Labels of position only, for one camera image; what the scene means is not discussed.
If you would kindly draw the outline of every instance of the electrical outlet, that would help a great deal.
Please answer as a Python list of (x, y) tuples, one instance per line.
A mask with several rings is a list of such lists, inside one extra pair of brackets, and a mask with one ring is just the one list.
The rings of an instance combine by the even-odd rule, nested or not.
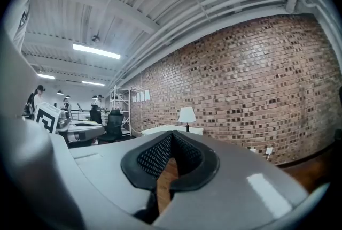
[(272, 154), (273, 147), (266, 148), (266, 154)]

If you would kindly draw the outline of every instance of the white table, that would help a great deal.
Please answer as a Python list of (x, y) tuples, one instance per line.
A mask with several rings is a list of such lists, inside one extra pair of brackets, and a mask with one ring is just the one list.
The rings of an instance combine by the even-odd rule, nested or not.
[[(168, 130), (186, 131), (186, 126), (179, 126), (179, 125), (162, 125), (162, 126), (158, 126), (158, 127), (155, 127), (155, 128), (143, 130), (143, 131), (141, 132), (141, 134), (142, 134), (142, 136), (145, 136), (145, 135), (153, 134), (153, 133), (155, 133), (155, 132), (159, 132), (159, 131), (168, 131)], [(194, 133), (194, 134), (203, 135), (203, 128), (189, 127), (189, 131), (190, 131), (191, 133)]]

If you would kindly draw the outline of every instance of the metal shelving rack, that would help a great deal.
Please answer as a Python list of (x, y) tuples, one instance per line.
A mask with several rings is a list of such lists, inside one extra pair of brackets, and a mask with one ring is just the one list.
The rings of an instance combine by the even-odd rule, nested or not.
[(121, 125), (122, 136), (132, 136), (130, 125), (130, 93), (131, 88), (114, 86), (110, 91), (110, 110), (120, 109), (123, 114)]

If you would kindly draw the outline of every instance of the ceiling light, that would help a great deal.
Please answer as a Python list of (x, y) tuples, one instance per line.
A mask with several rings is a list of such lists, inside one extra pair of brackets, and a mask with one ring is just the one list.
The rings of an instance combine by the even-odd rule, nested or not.
[(87, 83), (89, 85), (95, 85), (95, 86), (102, 86), (104, 87), (105, 85), (103, 83), (96, 83), (96, 82), (85, 82), (85, 81), (82, 81), (83, 83)]
[(44, 75), (44, 74), (37, 74), (40, 78), (47, 78), (47, 79), (52, 79), (54, 80), (54, 76), (49, 76), (49, 75)]
[(96, 49), (96, 48), (85, 47), (85, 46), (79, 45), (79, 44), (73, 44), (73, 48), (74, 48), (74, 50), (80, 50), (80, 51), (84, 51), (84, 52), (94, 53), (94, 54), (98, 54), (98, 55), (102, 55), (102, 56), (111, 57), (114, 59), (120, 59), (120, 57), (121, 57), (120, 55), (115, 54), (115, 53), (111, 53), (111, 52)]

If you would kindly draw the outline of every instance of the red brick wall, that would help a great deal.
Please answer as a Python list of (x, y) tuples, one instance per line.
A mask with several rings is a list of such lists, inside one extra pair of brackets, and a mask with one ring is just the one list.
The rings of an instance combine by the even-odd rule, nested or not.
[(131, 103), (133, 129), (175, 124), (192, 106), (204, 134), (289, 162), (332, 142), (342, 85), (335, 53), (311, 15), (272, 16), (217, 31), (153, 64), (125, 87), (150, 90)]

